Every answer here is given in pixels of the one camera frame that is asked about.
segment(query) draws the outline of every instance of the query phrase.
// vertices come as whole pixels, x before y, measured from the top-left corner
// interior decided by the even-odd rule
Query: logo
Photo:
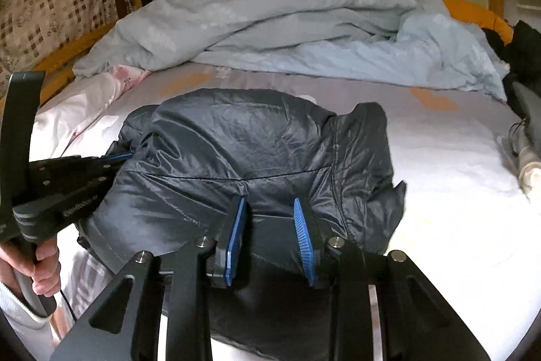
[[[90,205],[91,203],[93,203],[96,199],[98,199],[98,195],[94,195],[92,197],[89,197],[86,201],[78,202],[73,207],[71,207],[71,208],[69,208],[67,210],[64,210],[62,212],[62,216],[64,216],[65,218],[68,218],[69,216],[74,214],[74,212],[79,211],[81,208],[84,208],[87,205]]]

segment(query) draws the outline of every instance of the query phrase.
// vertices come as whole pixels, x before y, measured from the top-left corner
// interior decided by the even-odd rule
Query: blue comforter
[[[118,21],[74,72],[187,60],[505,100],[505,65],[478,27],[451,19],[439,0],[154,0]]]

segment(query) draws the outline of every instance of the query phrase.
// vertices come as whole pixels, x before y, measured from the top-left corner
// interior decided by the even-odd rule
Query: metal bolt
[[[391,258],[395,262],[405,262],[407,259],[406,253],[404,251],[400,251],[399,249],[395,249],[391,251]]]
[[[213,242],[212,238],[210,238],[209,236],[203,236],[202,238],[197,239],[195,244],[199,248],[206,248],[212,245],[212,242]]]
[[[329,239],[329,245],[333,248],[342,248],[346,244],[346,241],[338,236]]]
[[[151,257],[152,257],[151,252],[149,252],[149,251],[139,251],[139,252],[135,255],[135,261],[136,261],[138,264],[144,264],[144,263],[145,263],[146,261],[148,261]]]

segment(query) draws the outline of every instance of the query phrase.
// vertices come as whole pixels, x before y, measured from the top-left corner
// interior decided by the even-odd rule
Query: checkered fabric
[[[13,72],[116,19],[115,0],[0,0],[0,97]]]

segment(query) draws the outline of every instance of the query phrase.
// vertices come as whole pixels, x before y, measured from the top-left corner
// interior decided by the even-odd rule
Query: hand
[[[56,237],[38,245],[35,265],[29,258],[24,257],[11,242],[0,245],[0,281],[17,296],[22,296],[19,283],[13,274],[13,269],[32,277],[32,289],[38,295],[47,297],[60,291],[60,262]]]

